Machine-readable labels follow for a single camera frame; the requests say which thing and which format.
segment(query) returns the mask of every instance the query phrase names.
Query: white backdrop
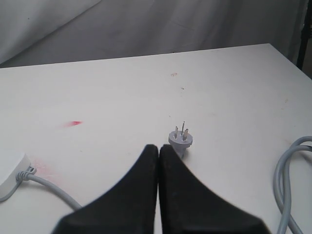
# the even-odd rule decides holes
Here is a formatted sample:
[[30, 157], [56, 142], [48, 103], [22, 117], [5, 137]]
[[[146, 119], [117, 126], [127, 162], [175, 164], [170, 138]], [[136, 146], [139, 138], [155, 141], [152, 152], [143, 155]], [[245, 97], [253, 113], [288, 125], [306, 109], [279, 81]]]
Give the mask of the white backdrop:
[[[68, 7], [63, 11], [62, 17], [68, 14], [71, 15], [67, 17], [69, 19], [77, 14], [78, 10], [69, 6], [76, 5], [76, 2], [67, 1]], [[258, 43], [271, 43], [295, 61], [306, 2], [307, 0], [102, 0], [2, 64], [2, 67]], [[47, 22], [47, 16], [43, 12], [36, 14], [38, 17], [28, 24], [28, 30], [19, 27], [15, 34], [0, 35], [0, 62], [29, 46], [30, 41], [34, 43], [47, 32], [45, 25], [59, 18], [59, 14], [51, 13]], [[11, 28], [11, 22], [5, 17], [1, 17], [1, 32], [10, 31], [8, 28]]]

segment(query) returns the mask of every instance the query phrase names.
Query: plug prong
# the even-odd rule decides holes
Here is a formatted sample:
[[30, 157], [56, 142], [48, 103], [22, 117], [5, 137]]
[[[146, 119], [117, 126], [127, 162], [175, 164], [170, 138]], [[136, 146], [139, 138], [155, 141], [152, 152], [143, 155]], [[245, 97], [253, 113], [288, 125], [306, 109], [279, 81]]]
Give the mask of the plug prong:
[[183, 125], [182, 125], [182, 131], [181, 131], [181, 135], [183, 134], [183, 130], [184, 130], [184, 124], [185, 124], [185, 121], [183, 121]]
[[177, 126], [175, 127], [175, 139], [177, 138]]
[[189, 130], [186, 129], [183, 134], [183, 140], [186, 140], [188, 134], [189, 134]]

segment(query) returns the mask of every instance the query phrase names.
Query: gray cable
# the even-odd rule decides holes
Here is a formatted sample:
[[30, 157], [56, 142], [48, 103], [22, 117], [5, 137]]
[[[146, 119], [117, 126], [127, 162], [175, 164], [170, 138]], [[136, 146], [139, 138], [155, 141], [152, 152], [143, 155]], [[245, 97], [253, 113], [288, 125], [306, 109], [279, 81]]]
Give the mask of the gray cable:
[[[282, 218], [278, 227], [277, 234], [285, 234], [287, 226], [293, 234], [303, 234], [299, 226], [291, 216], [292, 195], [290, 183], [290, 158], [297, 151], [310, 151], [312, 147], [307, 145], [300, 145], [303, 142], [312, 141], [312, 136], [304, 136], [296, 140], [290, 148], [279, 159], [273, 177], [273, 191], [274, 197], [279, 210], [282, 213]], [[283, 177], [283, 192], [281, 189], [281, 177]]]
[[41, 178], [38, 176], [33, 175], [36, 172], [36, 170], [29, 170], [29, 171], [22, 171], [18, 172], [16, 175], [17, 181], [20, 180], [32, 180], [34, 182], [37, 182], [39, 184], [42, 184], [43, 186], [49, 188], [52, 192], [54, 192], [57, 196], [59, 196], [64, 202], [66, 202], [73, 210], [78, 210], [81, 208], [81, 206], [76, 202], [71, 196], [69, 196], [65, 191], [63, 191], [61, 188], [56, 186], [55, 184]]

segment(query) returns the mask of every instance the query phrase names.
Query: red mark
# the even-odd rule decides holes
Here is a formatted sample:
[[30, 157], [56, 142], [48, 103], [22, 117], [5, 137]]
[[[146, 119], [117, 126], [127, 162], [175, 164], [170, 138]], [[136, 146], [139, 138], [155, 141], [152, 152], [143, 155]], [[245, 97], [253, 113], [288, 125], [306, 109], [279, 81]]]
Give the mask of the red mark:
[[71, 121], [68, 124], [66, 124], [65, 127], [73, 127], [73, 126], [79, 125], [81, 123], [82, 123], [82, 121]]

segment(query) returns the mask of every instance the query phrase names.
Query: table surface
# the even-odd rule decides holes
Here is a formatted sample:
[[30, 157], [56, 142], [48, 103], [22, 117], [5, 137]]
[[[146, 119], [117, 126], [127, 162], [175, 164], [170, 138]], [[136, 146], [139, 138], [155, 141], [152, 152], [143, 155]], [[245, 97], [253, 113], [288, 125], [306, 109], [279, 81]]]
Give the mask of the table surface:
[[[275, 233], [273, 171], [293, 141], [312, 134], [311, 98], [311, 80], [268, 44], [5, 68], [0, 147], [27, 153], [39, 176], [86, 205], [118, 182], [146, 144], [161, 147], [185, 121], [194, 137], [190, 170]], [[306, 233], [311, 177], [311, 165], [295, 158], [292, 214]], [[25, 182], [0, 204], [0, 233], [47, 234], [70, 212]]]

